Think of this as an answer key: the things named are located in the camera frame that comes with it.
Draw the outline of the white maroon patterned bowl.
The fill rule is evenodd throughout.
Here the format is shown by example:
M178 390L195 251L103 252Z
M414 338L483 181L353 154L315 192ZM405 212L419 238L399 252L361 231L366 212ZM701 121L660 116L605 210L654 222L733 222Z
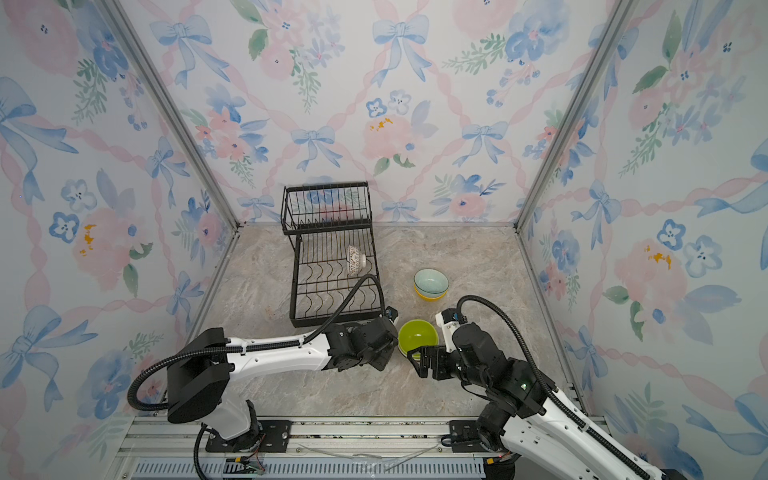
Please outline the white maroon patterned bowl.
M372 274L375 271L373 258L354 245L347 246L346 265L347 276L350 278Z

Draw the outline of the lime green bowl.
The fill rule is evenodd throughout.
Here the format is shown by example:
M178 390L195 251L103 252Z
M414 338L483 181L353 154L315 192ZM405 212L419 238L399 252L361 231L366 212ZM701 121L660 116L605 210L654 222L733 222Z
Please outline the lime green bowl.
M398 331L398 348L404 357L411 350L422 346L437 346L438 343L439 335L436 328L426 320L408 321Z

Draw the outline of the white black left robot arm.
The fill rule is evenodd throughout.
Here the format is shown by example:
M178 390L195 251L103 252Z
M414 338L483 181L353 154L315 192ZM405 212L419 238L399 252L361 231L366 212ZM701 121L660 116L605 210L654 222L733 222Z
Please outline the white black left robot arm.
M167 367L167 419L172 424L201 422L223 441L253 444L260 437L253 403L231 385L293 371L343 372L361 366L385 369L397 347L397 330L387 317L332 324L316 337L275 339L226 337L210 328L183 350L205 352Z

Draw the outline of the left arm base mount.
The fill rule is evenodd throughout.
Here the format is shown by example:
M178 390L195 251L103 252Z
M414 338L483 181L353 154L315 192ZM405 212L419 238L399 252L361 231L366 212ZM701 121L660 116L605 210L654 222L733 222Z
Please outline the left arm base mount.
M207 453L259 452L285 453L293 423L289 420L257 420L255 426L233 439L212 434L205 445Z

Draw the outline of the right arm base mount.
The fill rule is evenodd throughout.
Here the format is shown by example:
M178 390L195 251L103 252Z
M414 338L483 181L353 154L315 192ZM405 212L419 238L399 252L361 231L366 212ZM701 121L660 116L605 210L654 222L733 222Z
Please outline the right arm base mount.
M477 420L451 420L449 432L442 436L440 445L453 453L501 454L507 448L503 446L503 425L499 422Z

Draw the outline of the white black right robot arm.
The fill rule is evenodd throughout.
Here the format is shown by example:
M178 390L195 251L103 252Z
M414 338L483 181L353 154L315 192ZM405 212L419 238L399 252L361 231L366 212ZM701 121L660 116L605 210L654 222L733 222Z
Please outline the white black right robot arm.
M444 325L445 344L421 346L407 358L422 378L456 379L481 389L487 404L476 420L483 446L508 451L559 479L680 479L632 453L583 414L551 379L506 356L474 323Z

